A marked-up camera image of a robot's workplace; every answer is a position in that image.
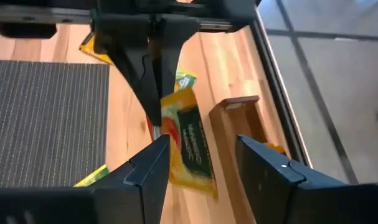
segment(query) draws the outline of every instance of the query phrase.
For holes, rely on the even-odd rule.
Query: wooden table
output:
[[[89,32],[85,25],[59,25],[50,40],[12,40],[0,36],[0,60],[101,63],[78,50]],[[284,145],[280,122],[248,29],[234,34],[196,34],[182,49],[179,66],[198,75],[194,85],[210,156],[215,169],[219,201],[202,193],[169,185],[161,223],[235,223],[218,156],[209,111],[221,100],[259,95],[259,108],[268,140]],[[110,69],[106,164],[113,170],[151,142],[145,113],[115,67]]]

